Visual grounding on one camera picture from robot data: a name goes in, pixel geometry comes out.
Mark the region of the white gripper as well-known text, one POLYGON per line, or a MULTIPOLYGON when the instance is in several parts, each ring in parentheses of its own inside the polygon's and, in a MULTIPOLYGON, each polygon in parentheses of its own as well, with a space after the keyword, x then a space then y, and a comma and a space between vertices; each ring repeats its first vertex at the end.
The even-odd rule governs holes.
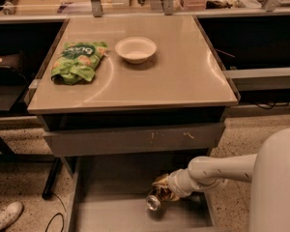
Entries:
POLYGON ((190 196, 196 191, 196 182, 192 178, 188 168, 179 169, 168 174, 158 176, 152 183, 155 189, 166 189, 169 187, 172 191, 167 191, 164 194, 164 200, 175 202, 180 198, 190 196))

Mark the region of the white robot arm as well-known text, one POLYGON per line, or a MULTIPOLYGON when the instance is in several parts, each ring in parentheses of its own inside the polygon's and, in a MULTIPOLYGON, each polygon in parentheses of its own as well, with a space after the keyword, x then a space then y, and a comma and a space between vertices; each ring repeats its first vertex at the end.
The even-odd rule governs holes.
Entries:
POLYGON ((163 201, 214 189, 224 180, 251 183, 248 232, 290 232, 290 129, 271 135, 256 154, 192 159, 187 168, 156 178, 146 203, 157 211, 163 201))

